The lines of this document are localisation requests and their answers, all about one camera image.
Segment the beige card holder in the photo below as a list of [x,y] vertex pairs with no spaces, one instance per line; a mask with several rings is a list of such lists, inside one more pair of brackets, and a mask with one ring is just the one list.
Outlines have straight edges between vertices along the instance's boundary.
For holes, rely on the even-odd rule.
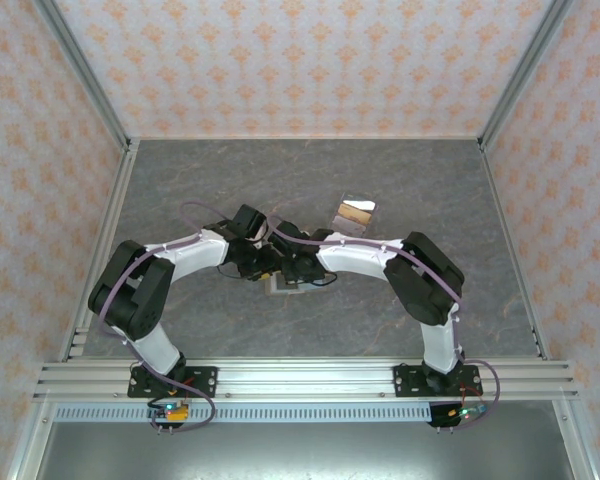
[[281,272],[275,272],[271,277],[265,280],[265,293],[269,296],[293,296],[321,292],[329,289],[329,286],[322,284],[312,285],[311,283],[291,282],[288,283]]

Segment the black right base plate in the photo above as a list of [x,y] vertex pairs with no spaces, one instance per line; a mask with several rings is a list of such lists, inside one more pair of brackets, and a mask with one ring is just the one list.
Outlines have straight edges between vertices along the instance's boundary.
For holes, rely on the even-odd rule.
[[397,397],[479,396],[483,387],[479,369],[458,363],[449,373],[437,372],[426,364],[399,364],[393,367],[393,386]]

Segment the aluminium mounting rail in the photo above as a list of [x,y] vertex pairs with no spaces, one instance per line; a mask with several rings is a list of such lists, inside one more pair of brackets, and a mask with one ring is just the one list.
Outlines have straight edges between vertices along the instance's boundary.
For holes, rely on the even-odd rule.
[[[393,402],[392,357],[215,358],[194,366],[218,369],[215,398],[228,402]],[[131,362],[79,357],[43,366],[36,401],[121,402]],[[491,358],[478,366],[485,400],[577,399],[584,389],[567,361],[538,357]]]

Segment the aluminium frame post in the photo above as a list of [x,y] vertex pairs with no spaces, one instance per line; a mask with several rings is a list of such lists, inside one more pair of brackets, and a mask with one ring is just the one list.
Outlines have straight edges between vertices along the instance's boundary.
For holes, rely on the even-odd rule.
[[539,26],[524,50],[503,93],[499,97],[483,132],[477,137],[477,143],[482,153],[485,153],[494,143],[498,132],[513,111],[519,96],[539,64],[545,50],[549,47],[573,2],[574,0],[551,0]]
[[127,151],[131,143],[121,120],[114,110],[104,88],[95,75],[88,58],[65,19],[56,0],[32,0],[58,41],[63,54],[84,87],[91,103],[99,113],[105,127],[116,144]]

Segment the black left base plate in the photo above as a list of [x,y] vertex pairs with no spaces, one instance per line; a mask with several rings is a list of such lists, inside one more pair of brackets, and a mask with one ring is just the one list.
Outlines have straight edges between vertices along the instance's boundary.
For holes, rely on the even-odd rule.
[[[179,370],[174,379],[213,398],[215,396],[217,375],[218,369],[216,367],[185,366]],[[185,398],[189,395],[191,395],[189,391],[176,388],[168,382],[156,378],[144,367],[135,366],[131,369],[127,388],[129,398]]]

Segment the left circuit board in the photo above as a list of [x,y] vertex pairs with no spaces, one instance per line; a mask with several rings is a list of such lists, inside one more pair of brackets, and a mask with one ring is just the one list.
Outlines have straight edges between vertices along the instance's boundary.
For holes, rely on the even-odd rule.
[[189,406],[183,401],[154,399],[147,403],[149,418],[155,422],[181,424],[189,418]]

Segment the clear plastic tray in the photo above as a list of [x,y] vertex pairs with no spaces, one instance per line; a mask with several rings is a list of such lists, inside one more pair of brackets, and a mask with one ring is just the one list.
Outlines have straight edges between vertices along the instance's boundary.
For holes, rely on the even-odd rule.
[[[344,194],[341,196],[341,199],[339,200],[339,203],[338,203],[338,205],[337,205],[337,207],[336,207],[336,209],[335,209],[335,211],[334,211],[334,214],[333,214],[333,216],[332,216],[332,218],[331,218],[331,221],[330,221],[330,224],[329,224],[329,228],[330,228],[330,229],[331,229],[331,222],[332,222],[332,220],[333,220],[335,217],[337,217],[337,216],[338,216],[338,215],[337,215],[337,210],[338,210],[339,206],[342,204],[342,201],[343,201],[344,199],[347,199],[347,198],[358,198],[358,199],[364,199],[364,200],[371,200],[371,201],[375,202],[375,201],[374,201],[374,200],[372,200],[371,198],[365,197],[365,196],[363,196],[363,195],[359,195],[359,194],[352,194],[352,193],[344,193]],[[370,223],[369,223],[368,225],[366,225],[366,226],[367,226],[367,229],[366,229],[366,232],[365,232],[364,236],[367,234],[367,232],[368,232],[368,230],[369,230],[369,228],[370,228],[370,225],[371,225],[371,223],[372,223],[372,220],[373,220],[373,217],[374,217],[374,215],[375,215],[375,213],[376,213],[376,211],[377,211],[377,208],[378,208],[378,206],[377,206],[377,203],[376,203],[376,209],[375,209],[373,212],[370,212],[370,213],[372,214],[372,218],[371,218],[371,221],[370,221]]]

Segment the pale card with black stripe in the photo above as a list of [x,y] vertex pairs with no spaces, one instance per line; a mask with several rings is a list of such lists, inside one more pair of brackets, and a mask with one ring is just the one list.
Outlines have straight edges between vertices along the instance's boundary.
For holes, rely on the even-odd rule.
[[361,238],[364,236],[367,226],[345,217],[337,216],[331,222],[331,229],[345,236]]

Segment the aluminium side rail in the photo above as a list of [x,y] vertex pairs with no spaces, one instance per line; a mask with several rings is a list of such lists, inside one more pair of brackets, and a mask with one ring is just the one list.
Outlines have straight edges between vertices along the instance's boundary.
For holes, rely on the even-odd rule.
[[509,251],[509,255],[512,261],[513,269],[515,272],[517,284],[520,290],[521,300],[525,307],[526,316],[530,325],[530,330],[534,338],[534,342],[536,345],[536,350],[538,352],[538,356],[546,361],[551,359],[551,352],[548,348],[546,335],[543,331],[543,327],[541,322],[538,319],[537,308],[534,305],[532,295],[529,289],[528,280],[523,271],[522,265],[520,263],[520,259],[517,251],[517,244],[514,236],[512,235],[511,228],[509,225],[509,221],[507,218],[507,214],[505,212],[505,205],[503,200],[501,199],[500,193],[498,191],[497,182],[495,179],[494,169],[492,168],[489,158],[487,156],[486,150],[479,144],[481,148],[480,154],[482,163],[484,166],[484,170],[493,194],[495,206],[499,215],[499,219],[501,222],[503,234],[505,237],[505,241],[507,244],[507,248]]
[[78,350],[77,356],[82,355],[83,344],[77,343],[77,340],[86,338],[93,320],[93,313],[88,308],[88,298],[108,259],[138,147],[139,140],[132,139],[130,144],[122,150],[98,225],[84,285],[74,312],[69,319],[58,355],[58,361],[61,363],[65,363],[74,357],[73,351],[75,349]]

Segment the grey metal panel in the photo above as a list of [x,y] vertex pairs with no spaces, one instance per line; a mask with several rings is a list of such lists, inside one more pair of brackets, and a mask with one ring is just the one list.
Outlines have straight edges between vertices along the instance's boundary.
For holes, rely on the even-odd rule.
[[485,423],[53,427],[36,480],[575,480],[561,435]]

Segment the circuit board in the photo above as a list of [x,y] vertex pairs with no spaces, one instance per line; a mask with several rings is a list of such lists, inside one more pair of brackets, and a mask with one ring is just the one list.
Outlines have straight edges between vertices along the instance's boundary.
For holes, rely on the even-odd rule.
[[447,417],[451,420],[477,420],[484,416],[488,411],[485,404],[475,404],[469,406],[459,406],[448,411]]
[[189,418],[189,406],[183,401],[154,399],[147,403],[149,418],[155,422],[181,424]]

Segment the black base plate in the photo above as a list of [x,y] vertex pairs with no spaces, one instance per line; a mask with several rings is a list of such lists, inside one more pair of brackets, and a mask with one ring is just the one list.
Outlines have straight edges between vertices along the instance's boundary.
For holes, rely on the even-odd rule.
[[399,364],[393,367],[393,386],[397,397],[479,396],[483,387],[479,369],[458,363],[449,373],[437,372],[426,364]]
[[[216,367],[185,366],[179,370],[174,379],[213,398],[215,396],[217,375],[218,369]],[[189,391],[176,388],[168,382],[156,378],[144,367],[135,366],[131,369],[127,388],[129,398],[185,398],[189,395],[191,395]]]

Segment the brown orange card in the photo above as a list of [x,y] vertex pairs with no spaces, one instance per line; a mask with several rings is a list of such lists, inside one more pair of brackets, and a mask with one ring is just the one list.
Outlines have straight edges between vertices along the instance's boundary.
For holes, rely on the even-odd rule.
[[359,225],[368,225],[372,218],[370,212],[348,204],[341,204],[337,210],[337,215]]

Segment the right circuit board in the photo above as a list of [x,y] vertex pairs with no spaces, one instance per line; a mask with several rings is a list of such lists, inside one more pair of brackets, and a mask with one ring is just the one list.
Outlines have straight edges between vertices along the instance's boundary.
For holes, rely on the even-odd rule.
[[459,406],[448,411],[447,417],[451,420],[477,420],[484,416],[488,411],[485,404],[475,404],[469,406]]

